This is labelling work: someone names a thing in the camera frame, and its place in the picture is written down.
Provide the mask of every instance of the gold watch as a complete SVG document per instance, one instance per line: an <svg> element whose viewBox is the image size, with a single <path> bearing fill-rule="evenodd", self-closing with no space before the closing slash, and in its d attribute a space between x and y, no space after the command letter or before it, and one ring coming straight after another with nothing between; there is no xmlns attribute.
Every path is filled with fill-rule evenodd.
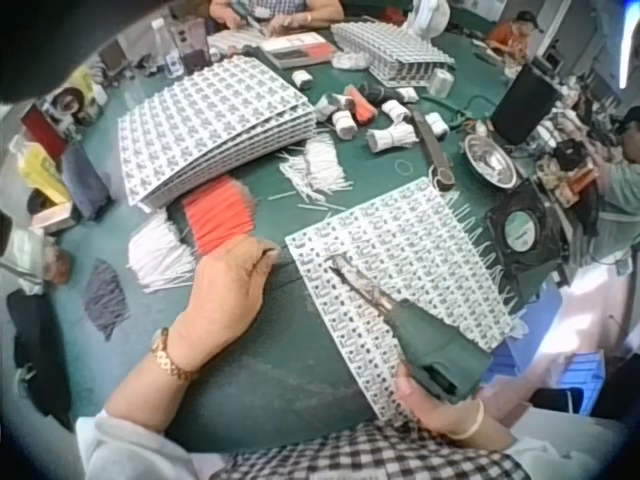
<svg viewBox="0 0 640 480"><path fill-rule="evenodd" d="M170 376L176 377L179 381L189 383L195 380L200 375L200 372L188 372L183 370L178 365L173 363L173 360L169 358L167 353L167 339L169 338L169 329L161 328L153 335L153 342L151 344L151 353L165 372Z"/></svg>

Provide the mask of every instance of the metal bowl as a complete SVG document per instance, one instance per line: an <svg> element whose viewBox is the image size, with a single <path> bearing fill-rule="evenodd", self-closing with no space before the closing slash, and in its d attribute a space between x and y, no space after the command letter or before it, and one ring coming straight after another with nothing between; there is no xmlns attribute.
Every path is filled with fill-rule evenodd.
<svg viewBox="0 0 640 480"><path fill-rule="evenodd" d="M515 187L518 174L504 150L493 140L480 135L469 135L464 141L469 162L482 178L505 190Z"/></svg>

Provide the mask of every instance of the stack of circuit boards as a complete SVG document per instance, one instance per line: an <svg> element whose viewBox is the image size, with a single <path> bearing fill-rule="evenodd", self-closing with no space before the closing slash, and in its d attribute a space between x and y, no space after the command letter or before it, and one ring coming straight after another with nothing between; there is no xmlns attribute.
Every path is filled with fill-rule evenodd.
<svg viewBox="0 0 640 480"><path fill-rule="evenodd" d="M254 58L187 77L119 119L129 204L160 208L205 181L313 136L307 98Z"/></svg>
<svg viewBox="0 0 640 480"><path fill-rule="evenodd" d="M426 87L435 68L455 64L430 42L395 25L339 23L331 31L343 50L371 55L369 70L386 87Z"/></svg>

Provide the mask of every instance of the white sleeve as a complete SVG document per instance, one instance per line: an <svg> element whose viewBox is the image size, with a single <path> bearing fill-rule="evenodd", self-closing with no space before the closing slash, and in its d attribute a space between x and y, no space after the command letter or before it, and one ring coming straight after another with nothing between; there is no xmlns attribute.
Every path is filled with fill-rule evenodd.
<svg viewBox="0 0 640 480"><path fill-rule="evenodd" d="M531 480L585 480L593 478L599 471L598 464L583 453L560 456L549 442L532 438L518 440L505 453L522 465Z"/></svg>
<svg viewBox="0 0 640 480"><path fill-rule="evenodd" d="M200 477L201 472L183 448L131 422L104 414L80 418L76 435L87 480Z"/></svg>

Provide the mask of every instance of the water bottle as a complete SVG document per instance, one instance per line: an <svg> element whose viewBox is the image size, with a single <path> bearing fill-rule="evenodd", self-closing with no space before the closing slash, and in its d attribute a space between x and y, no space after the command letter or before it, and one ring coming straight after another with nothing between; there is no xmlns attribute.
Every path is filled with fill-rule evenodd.
<svg viewBox="0 0 640 480"><path fill-rule="evenodd" d="M180 60L180 52L171 34L164 25L163 18L156 18L151 22L156 37L158 55L164 60L164 70L169 78L179 77L184 73L184 66Z"/></svg>

